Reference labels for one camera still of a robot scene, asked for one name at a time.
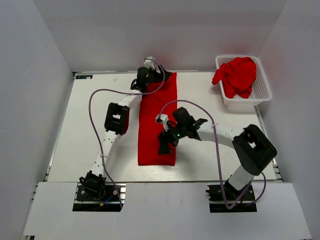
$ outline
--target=red towel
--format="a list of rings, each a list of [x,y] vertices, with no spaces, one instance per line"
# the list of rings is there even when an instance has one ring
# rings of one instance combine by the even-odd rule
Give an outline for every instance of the red towel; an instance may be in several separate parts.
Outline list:
[[[222,81],[224,94],[232,99],[236,94],[242,98],[249,98],[252,83],[256,80],[257,66],[250,57],[237,57],[229,63],[224,63],[215,72],[213,85]]]
[[[147,88],[147,93],[156,90],[161,83],[152,83]],[[163,106],[177,100],[177,73],[173,72],[170,78],[154,94],[144,95],[140,103],[139,133],[138,133],[138,164],[139,165],[170,165],[176,164],[176,149],[171,154],[158,155],[158,135],[164,129],[162,124],[156,123],[156,116]],[[177,103],[168,105],[164,114],[169,120],[175,122],[172,112],[177,109]]]

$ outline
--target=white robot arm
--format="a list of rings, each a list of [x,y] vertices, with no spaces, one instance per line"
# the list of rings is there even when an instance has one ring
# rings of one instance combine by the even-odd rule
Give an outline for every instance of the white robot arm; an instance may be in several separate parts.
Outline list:
[[[114,153],[115,148],[117,147],[121,137],[123,134],[126,133],[127,129],[128,129],[128,120],[129,120],[129,111],[133,108],[135,108],[142,100],[142,95],[136,95],[138,93],[140,93],[140,91],[138,90],[132,90],[131,91],[132,95],[127,95],[125,96],[121,101],[119,101],[118,103],[114,104],[111,103],[109,105],[108,108],[108,113],[113,113],[112,115],[109,114],[109,116],[107,115],[107,118],[109,117],[109,119],[106,119],[105,123],[105,127],[106,128],[110,128],[112,125],[112,118],[116,118],[115,116],[119,116],[119,120],[122,120],[121,117],[125,118],[124,119],[124,123],[123,123],[123,127],[124,129],[119,130],[121,132],[116,132],[116,131],[112,131],[112,130],[108,130],[105,132],[104,134],[104,139],[103,139],[103,153],[104,153],[104,164],[106,166],[108,166],[108,163],[110,162],[110,159]],[[115,125],[114,127],[119,127],[121,124],[120,123],[115,123],[113,122],[113,124]],[[101,156],[101,152],[99,153],[99,155],[96,157],[96,160],[91,168],[91,171],[93,174],[95,175],[104,175],[104,169],[103,169],[103,163],[102,163],[102,156]]]
[[[214,126],[208,120],[195,120],[184,107],[178,108],[172,116],[176,124],[171,124],[165,114],[158,115],[155,119],[157,123],[165,126],[158,135],[159,155],[171,153],[170,146],[177,147],[179,139],[184,137],[216,141]],[[246,128],[216,125],[215,129],[218,143],[233,148],[240,160],[241,165],[224,184],[225,188],[238,194],[254,176],[258,176],[265,169],[277,155],[277,151],[256,125],[250,124]]]

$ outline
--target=white basket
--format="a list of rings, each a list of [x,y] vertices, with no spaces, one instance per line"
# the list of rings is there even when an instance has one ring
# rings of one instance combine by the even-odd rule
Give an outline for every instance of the white basket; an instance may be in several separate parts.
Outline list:
[[[223,103],[229,107],[252,107],[264,101],[270,101],[272,98],[269,83],[264,72],[264,69],[260,63],[260,60],[255,56],[246,55],[222,55],[215,58],[216,69],[219,69],[222,64],[231,62],[233,59],[240,57],[250,57],[256,65],[256,77],[252,84],[252,93],[249,98],[240,97],[236,94],[233,98],[228,98],[225,95],[222,81],[220,81],[220,88],[223,97]]]

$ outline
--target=white wall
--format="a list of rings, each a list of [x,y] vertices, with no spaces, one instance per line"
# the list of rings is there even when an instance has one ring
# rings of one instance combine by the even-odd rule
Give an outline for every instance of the white wall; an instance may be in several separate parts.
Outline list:
[[[313,239],[320,239],[319,10],[318,0],[289,0],[259,53],[273,93],[261,106],[263,122]]]
[[[0,1],[0,233],[20,239],[72,72],[32,0]]]
[[[34,0],[74,72],[212,70],[220,54],[257,55],[286,0]]]

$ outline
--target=white tabletop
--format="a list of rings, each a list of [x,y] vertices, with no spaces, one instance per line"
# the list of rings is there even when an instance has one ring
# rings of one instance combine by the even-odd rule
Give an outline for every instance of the white tabletop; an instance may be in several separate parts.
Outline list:
[[[213,72],[178,72],[178,99],[201,105],[216,123],[230,127],[259,126],[255,113],[229,112],[223,104],[219,86],[211,84]],[[92,79],[75,79],[55,149],[48,182],[78,182],[94,164],[99,145],[90,124],[88,101],[96,89],[110,88],[128,92],[136,73],[94,74]],[[117,103],[124,95],[99,92],[92,100],[92,116],[100,138],[103,138],[104,122],[110,102]],[[187,108],[195,118],[208,117],[200,109],[185,102],[179,107]],[[218,181],[216,148],[213,142],[183,138],[176,149],[175,166],[138,166],[139,108],[130,111],[129,129],[122,136],[115,150],[108,171],[117,182],[152,181]],[[219,146],[223,179],[226,180],[240,165],[234,149]],[[275,180],[272,164],[263,171],[268,180]]]
[[[252,186],[258,195],[263,183]],[[257,212],[243,213],[210,213],[204,182],[127,183],[121,212],[72,211],[76,189],[75,182],[40,182],[23,234],[36,240],[311,238],[291,183],[268,183]]]

